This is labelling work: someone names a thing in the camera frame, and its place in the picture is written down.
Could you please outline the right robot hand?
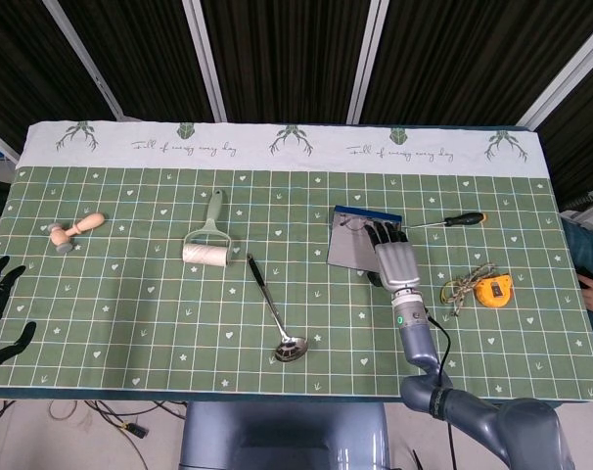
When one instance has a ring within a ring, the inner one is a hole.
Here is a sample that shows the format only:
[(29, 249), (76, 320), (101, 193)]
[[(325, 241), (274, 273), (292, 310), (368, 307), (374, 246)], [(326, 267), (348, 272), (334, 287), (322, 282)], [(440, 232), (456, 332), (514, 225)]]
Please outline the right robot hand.
[(417, 288), (420, 284), (418, 265), (406, 233), (397, 224), (378, 220), (364, 226), (373, 247), (378, 271), (369, 271), (372, 285), (394, 294), (399, 290)]

